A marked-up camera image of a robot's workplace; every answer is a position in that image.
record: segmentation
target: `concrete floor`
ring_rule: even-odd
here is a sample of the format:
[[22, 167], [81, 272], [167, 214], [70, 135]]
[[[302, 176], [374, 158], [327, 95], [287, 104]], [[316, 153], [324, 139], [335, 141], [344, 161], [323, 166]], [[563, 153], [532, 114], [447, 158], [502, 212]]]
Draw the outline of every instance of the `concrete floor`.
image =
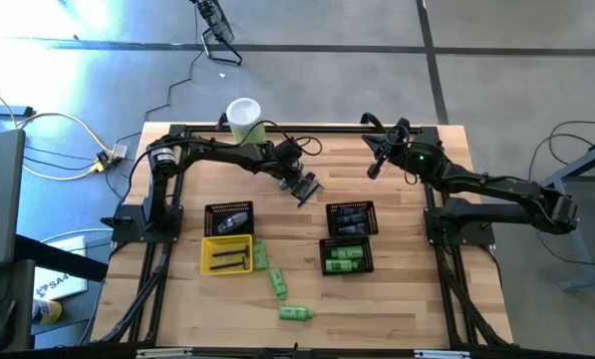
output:
[[[77, 34], [92, 41], [192, 44], [193, 12], [186, 0], [29, 3], [0, 0], [0, 95], [12, 104], [84, 119], [108, 145], [141, 129], [144, 112], [166, 102], [168, 85], [185, 78], [196, 55], [48, 50], [42, 43], [11, 40], [71, 39]], [[222, 0], [222, 5], [236, 44], [424, 46], [415, 0]], [[595, 49], [595, 0], [426, 0], [426, 5], [436, 46]], [[200, 20], [199, 28], [204, 27]], [[526, 177], [534, 147], [556, 124], [595, 121], [595, 57], [571, 55], [437, 56], [447, 120], [465, 125], [479, 172]], [[172, 106], [149, 119], [216, 121], [230, 101], [248, 96], [260, 102], [265, 117], [280, 122], [354, 123], [366, 111], [385, 123], [400, 116], [415, 124], [438, 122], [424, 54], [242, 56], [241, 68], [200, 58], [194, 81], [176, 87]], [[0, 120], [0, 130], [9, 126]], [[45, 119], [27, 130], [32, 146], [74, 155], [97, 149], [82, 129], [65, 120]], [[595, 142], [595, 126], [570, 126], [565, 132]], [[558, 139], [556, 150], [573, 160], [586, 148]], [[542, 179], [559, 167], [542, 151], [534, 177]], [[118, 190], [126, 185], [120, 177], [112, 176], [112, 182]], [[110, 215], [116, 202], [102, 177], [60, 183], [24, 174], [18, 231], [43, 238], [99, 227], [99, 218]], [[559, 280], [580, 274], [582, 268], [549, 255], [530, 227], [495, 225], [494, 232], [516, 343], [595, 354], [595, 288], [564, 293], [558, 287]], [[568, 236], [545, 239], [561, 255], [573, 257]], [[93, 306], [93, 294], [82, 304], [81, 319]], [[37, 343], [73, 344], [82, 330], [81, 322], [39, 335]]]

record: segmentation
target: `white cable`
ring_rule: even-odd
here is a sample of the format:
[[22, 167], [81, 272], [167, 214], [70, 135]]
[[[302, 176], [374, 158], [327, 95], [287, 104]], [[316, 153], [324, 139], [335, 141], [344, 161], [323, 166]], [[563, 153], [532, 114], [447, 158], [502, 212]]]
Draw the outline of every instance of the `white cable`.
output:
[[111, 228], [87, 228], [87, 229], [78, 229], [78, 230], [71, 230], [68, 232], [64, 232], [64, 233], [60, 233], [60, 234], [56, 234], [53, 236], [50, 236], [49, 238], [45, 238], [43, 240], [41, 240], [41, 243], [45, 243], [48, 242], [50, 240], [56, 239], [56, 238], [60, 238], [66, 235], [70, 235], [70, 234], [79, 234], [79, 233], [89, 233], [89, 232], [100, 232], [100, 231], [113, 231]]
[[[77, 122], [78, 124], [80, 124], [82, 127], [84, 127], [84, 128], [85, 128], [85, 130], [87, 130], [87, 132], [89, 133], [89, 135], [91, 135], [91, 137], [93, 137], [93, 138], [94, 138], [94, 140], [95, 140], [95, 141], [98, 143], [98, 145], [99, 145], [99, 146], [100, 146], [100, 147], [101, 147], [101, 148], [102, 148], [102, 149], [103, 149], [105, 152], [107, 152], [108, 154], [110, 154], [110, 153], [112, 152], [111, 150], [109, 150], [109, 149], [108, 149], [108, 148], [107, 148], [107, 147], [106, 147], [106, 146], [105, 146], [105, 145], [102, 143], [102, 141], [100, 141], [100, 139], [99, 139], [99, 138], [96, 136], [96, 134], [94, 134], [94, 132], [93, 132], [93, 131], [91, 131], [91, 129], [90, 129], [90, 128], [89, 128], [89, 127], [88, 127], [88, 126], [87, 126], [87, 125], [86, 125], [86, 124], [85, 124], [85, 123], [82, 121], [82, 120], [80, 120], [80, 119], [77, 119], [77, 118], [75, 118], [75, 117], [73, 117], [73, 116], [71, 116], [71, 115], [67, 115], [67, 114], [61, 114], [61, 113], [44, 113], [44, 114], [36, 114], [36, 115], [34, 115], [34, 116], [32, 116], [32, 117], [30, 117], [30, 118], [28, 118], [28, 119], [25, 119], [25, 120], [23, 120], [23, 121], [21, 121], [21, 122], [19, 122], [19, 123], [18, 123], [18, 122], [16, 122], [16, 117], [14, 116], [14, 112], [13, 112], [13, 111], [11, 111], [11, 108], [9, 107], [9, 105], [7, 105], [7, 102], [6, 102], [6, 101], [5, 101], [3, 98], [1, 98], [1, 97], [0, 97], [0, 102], [1, 102], [3, 105], [5, 105], [5, 107], [7, 108], [7, 111], [9, 112], [9, 116], [11, 117], [11, 122], [14, 124], [14, 129], [18, 129], [19, 127], [21, 127], [21, 126], [23, 126], [23, 125], [27, 124], [29, 121], [36, 120], [36, 119], [38, 119], [38, 118], [41, 118], [41, 117], [43, 117], [43, 116], [62, 116], [62, 117], [65, 117], [65, 118], [67, 118], [67, 119], [73, 120], [73, 121]], [[78, 175], [78, 176], [70, 177], [70, 178], [57, 178], [57, 177], [53, 177], [53, 176], [47, 176], [47, 175], [43, 175], [43, 174], [40, 174], [40, 173], [37, 173], [37, 172], [35, 172], [35, 171], [31, 170], [30, 168], [28, 168], [28, 167], [27, 167], [27, 166], [25, 166], [24, 164], [22, 165], [22, 168], [23, 168], [25, 171], [27, 171], [28, 173], [30, 173], [30, 174], [32, 174], [32, 175], [35, 175], [35, 176], [38, 176], [39, 178], [42, 178], [42, 179], [47, 179], [47, 180], [79, 180], [79, 179], [83, 179], [83, 178], [85, 178], [86, 176], [88, 176], [88, 175], [90, 175], [90, 174], [94, 173], [94, 172], [95, 172], [95, 169], [96, 169], [96, 164], [97, 164], [97, 163], [98, 163], [98, 162], [96, 162], [95, 164], [93, 164], [93, 165], [91, 166], [91, 168], [90, 168], [88, 171], [86, 171], [85, 173], [83, 173], [83, 174], [81, 174], [81, 175]]]

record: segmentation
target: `wooden tabletop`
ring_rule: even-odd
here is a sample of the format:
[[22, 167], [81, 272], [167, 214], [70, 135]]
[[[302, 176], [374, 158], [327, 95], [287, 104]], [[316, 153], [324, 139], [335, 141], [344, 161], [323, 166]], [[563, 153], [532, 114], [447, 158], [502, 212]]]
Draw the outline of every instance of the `wooden tabletop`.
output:
[[[170, 125], [146, 123], [139, 154], [167, 134]], [[446, 154], [472, 170], [464, 128], [439, 126], [439, 133]], [[231, 135], [215, 137], [232, 142]], [[183, 233], [173, 247], [158, 346], [292, 347], [298, 342], [312, 348], [448, 347], [437, 263], [423, 225], [423, 187], [406, 184], [404, 173], [391, 165], [384, 165], [376, 180], [369, 179], [366, 170], [374, 159], [359, 135], [316, 137], [323, 143], [323, 153], [302, 160], [304, 171], [315, 173], [325, 190], [317, 191], [301, 208], [266, 174], [254, 176], [238, 166], [206, 161], [186, 171]], [[280, 135], [269, 139], [281, 141]], [[308, 149], [316, 151], [315, 146]], [[128, 203], [142, 202], [148, 186], [149, 165], [142, 161]], [[479, 201], [477, 195], [464, 197]], [[199, 274], [204, 206], [241, 200], [254, 202], [255, 236], [266, 244], [271, 265], [283, 271], [288, 285], [285, 304], [313, 310], [311, 321], [279, 320], [281, 303], [272, 293], [266, 271]], [[328, 237], [325, 205], [354, 200], [375, 203], [379, 223], [379, 234], [371, 236], [375, 272], [323, 277], [318, 241]], [[92, 339], [109, 332], [135, 298], [145, 247], [128, 244], [113, 257]], [[462, 257], [472, 301], [496, 332], [511, 341], [494, 263], [478, 247], [464, 246]], [[460, 306], [454, 309], [464, 337]], [[149, 315], [150, 301], [142, 335]]]

